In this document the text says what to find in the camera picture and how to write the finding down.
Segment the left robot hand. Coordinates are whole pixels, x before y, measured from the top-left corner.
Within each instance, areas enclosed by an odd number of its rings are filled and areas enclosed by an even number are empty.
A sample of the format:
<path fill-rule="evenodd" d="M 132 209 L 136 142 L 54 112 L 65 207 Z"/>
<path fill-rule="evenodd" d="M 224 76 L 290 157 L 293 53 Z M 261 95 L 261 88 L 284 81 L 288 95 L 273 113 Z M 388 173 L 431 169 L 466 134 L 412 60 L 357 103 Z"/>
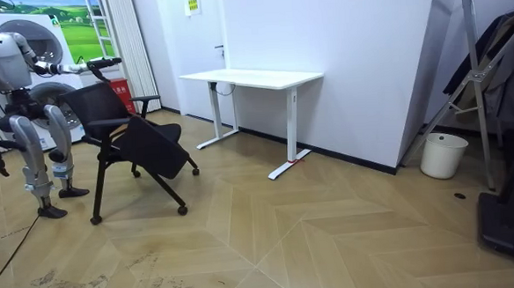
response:
<path fill-rule="evenodd" d="M 122 59 L 119 57 L 112 58 L 103 58 L 97 60 L 91 60 L 86 63 L 86 66 L 89 70 L 100 70 L 106 67 L 115 66 L 122 62 Z"/>

